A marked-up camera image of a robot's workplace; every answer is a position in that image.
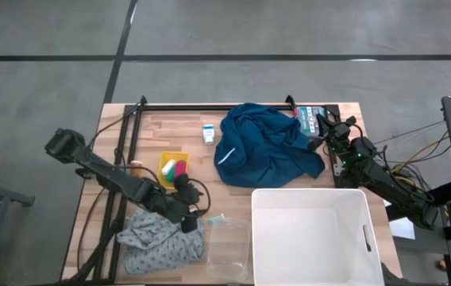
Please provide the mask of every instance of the gray towel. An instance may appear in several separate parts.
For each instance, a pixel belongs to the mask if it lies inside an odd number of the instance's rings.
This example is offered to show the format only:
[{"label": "gray towel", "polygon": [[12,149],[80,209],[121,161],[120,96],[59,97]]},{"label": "gray towel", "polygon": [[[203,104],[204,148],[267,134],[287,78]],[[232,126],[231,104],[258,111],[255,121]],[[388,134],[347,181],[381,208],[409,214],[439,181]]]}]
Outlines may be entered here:
[{"label": "gray towel", "polygon": [[136,211],[128,226],[117,235],[127,246],[123,265],[128,274],[145,274],[180,268],[190,261],[200,261],[204,253],[204,223],[198,218],[198,229],[188,234],[179,223],[169,222],[147,211]]}]

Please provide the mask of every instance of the black floor stripe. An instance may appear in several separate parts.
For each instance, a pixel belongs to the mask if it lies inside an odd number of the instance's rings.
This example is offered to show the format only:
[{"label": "black floor stripe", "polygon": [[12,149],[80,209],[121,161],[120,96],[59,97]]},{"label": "black floor stripe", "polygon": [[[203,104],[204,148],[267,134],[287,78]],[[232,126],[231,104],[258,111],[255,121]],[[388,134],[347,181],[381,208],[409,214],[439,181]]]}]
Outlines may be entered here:
[{"label": "black floor stripe", "polygon": [[129,55],[128,62],[214,61],[419,61],[451,60],[451,55]]},{"label": "black floor stripe", "polygon": [[0,61],[109,61],[113,55],[68,55],[68,56],[0,56]]},{"label": "black floor stripe", "polygon": [[118,45],[118,50],[116,51],[116,59],[114,60],[113,69],[111,70],[109,81],[107,82],[106,94],[104,95],[103,101],[104,103],[111,103],[113,101],[114,88],[116,87],[116,82],[118,81],[118,75],[121,68],[121,57],[125,53],[125,48],[127,46],[127,40],[129,39],[130,29],[132,28],[133,14],[135,12],[136,6],[137,0],[130,0],[125,23],[123,24],[123,30],[121,31],[120,43]]}]

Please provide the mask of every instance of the small white box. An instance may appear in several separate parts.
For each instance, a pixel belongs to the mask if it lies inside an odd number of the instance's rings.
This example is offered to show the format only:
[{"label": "small white box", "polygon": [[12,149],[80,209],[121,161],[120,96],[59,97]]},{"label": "small white box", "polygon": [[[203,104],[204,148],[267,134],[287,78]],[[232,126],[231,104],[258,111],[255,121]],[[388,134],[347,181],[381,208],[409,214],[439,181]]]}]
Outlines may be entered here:
[{"label": "small white box", "polygon": [[384,286],[367,199],[358,189],[257,189],[258,286]]}]

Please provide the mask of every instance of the yellow bowl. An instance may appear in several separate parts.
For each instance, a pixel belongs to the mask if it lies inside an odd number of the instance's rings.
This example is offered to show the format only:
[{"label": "yellow bowl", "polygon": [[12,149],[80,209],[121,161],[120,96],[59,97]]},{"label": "yellow bowl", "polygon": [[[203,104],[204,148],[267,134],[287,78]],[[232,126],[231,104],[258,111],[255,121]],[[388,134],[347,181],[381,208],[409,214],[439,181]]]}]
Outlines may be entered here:
[{"label": "yellow bowl", "polygon": [[159,169],[156,172],[156,177],[159,178],[160,184],[167,189],[174,190],[175,186],[173,183],[168,182],[165,179],[164,174],[162,174],[162,168],[170,161],[175,160],[176,162],[185,161],[185,172],[188,170],[188,153],[185,152],[162,152],[160,156]]}]

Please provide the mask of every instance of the blue cloth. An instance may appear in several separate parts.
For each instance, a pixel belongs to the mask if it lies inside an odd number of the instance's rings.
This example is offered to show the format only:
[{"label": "blue cloth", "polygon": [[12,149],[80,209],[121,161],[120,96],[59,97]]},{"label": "blue cloth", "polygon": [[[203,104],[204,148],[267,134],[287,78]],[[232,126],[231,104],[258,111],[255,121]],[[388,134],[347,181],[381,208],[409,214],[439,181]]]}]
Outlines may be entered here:
[{"label": "blue cloth", "polygon": [[300,123],[278,110],[255,103],[234,107],[220,124],[223,135],[214,163],[222,181],[238,187],[282,187],[324,169],[309,149]]}]

